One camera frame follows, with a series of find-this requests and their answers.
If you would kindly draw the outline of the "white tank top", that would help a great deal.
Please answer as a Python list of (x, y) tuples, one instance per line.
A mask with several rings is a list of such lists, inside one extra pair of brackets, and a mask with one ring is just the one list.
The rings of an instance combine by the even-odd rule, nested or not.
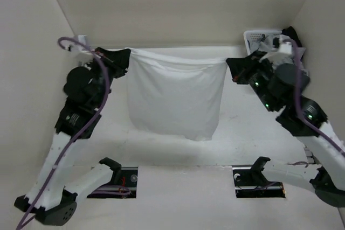
[(226, 70), (225, 58), (182, 58), (133, 48), (127, 73), (132, 124), (161, 135), (211, 140)]

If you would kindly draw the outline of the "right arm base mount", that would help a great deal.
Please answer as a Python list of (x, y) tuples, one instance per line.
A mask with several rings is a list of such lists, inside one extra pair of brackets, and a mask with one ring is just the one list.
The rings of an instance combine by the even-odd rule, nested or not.
[(259, 157), (253, 165), (232, 167), (237, 198), (286, 198), (283, 184), (270, 182), (262, 174), (268, 161), (270, 159), (267, 157)]

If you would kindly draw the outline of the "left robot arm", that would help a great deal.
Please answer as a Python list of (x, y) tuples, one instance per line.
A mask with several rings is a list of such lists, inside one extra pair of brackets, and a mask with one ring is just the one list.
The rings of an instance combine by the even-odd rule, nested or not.
[(63, 91), (66, 102), (53, 134), (49, 154), (33, 188), (16, 198), (14, 206), (45, 226), (62, 226), (77, 205), (91, 194), (103, 194), (99, 187), (115, 186), (121, 180), (121, 164), (106, 157), (80, 179), (67, 183), (77, 155), (86, 146), (101, 119), (110, 86), (125, 76), (131, 50), (96, 48), (96, 57), (72, 69)]

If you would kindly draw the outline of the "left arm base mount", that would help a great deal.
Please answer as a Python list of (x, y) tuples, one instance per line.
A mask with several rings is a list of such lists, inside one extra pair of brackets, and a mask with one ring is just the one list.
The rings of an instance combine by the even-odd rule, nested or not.
[(87, 196), (88, 199), (135, 199), (138, 167), (122, 168), (115, 182), (109, 182)]

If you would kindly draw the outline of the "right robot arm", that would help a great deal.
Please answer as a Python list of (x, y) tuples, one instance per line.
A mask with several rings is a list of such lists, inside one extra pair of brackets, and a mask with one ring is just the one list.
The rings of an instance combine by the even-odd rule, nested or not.
[(324, 203), (344, 207), (344, 146), (334, 134), (326, 113), (301, 93), (310, 82), (294, 63), (277, 67), (255, 51), (244, 58), (228, 58), (232, 80), (250, 85), (267, 111), (318, 159), (318, 163), (280, 163), (260, 156), (250, 167), (234, 168), (236, 195), (262, 197), (266, 190), (282, 190), (284, 183), (309, 190)]

